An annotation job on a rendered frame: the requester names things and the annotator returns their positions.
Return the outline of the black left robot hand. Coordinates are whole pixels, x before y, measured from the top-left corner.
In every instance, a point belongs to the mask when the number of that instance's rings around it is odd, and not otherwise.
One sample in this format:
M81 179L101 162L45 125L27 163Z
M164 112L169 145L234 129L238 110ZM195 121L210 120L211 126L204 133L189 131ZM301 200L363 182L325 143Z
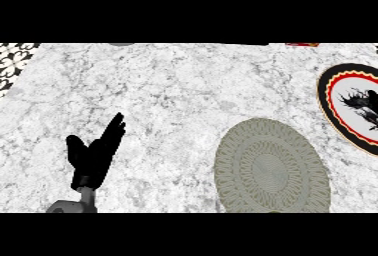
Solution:
M68 161L74 167L71 188L89 187L96 190L104 183L112 157L126 134L124 115L117 113L99 139L89 146L78 136L67 137Z

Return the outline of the round beige woven placemat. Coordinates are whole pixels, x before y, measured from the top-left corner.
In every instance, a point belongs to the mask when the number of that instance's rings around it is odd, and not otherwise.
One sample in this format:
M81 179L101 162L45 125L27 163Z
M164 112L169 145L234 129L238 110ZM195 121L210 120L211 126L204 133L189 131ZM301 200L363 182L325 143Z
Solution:
M276 120L253 118L222 138L214 182L228 212L327 213L328 170L306 137Z

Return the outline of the black red rimmed plate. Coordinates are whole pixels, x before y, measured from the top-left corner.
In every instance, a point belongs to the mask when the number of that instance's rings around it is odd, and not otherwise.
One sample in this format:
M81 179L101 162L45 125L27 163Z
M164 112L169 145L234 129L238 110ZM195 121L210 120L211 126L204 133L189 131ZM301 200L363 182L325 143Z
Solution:
M316 97L337 132L378 156L378 68L355 63L328 68L318 79Z

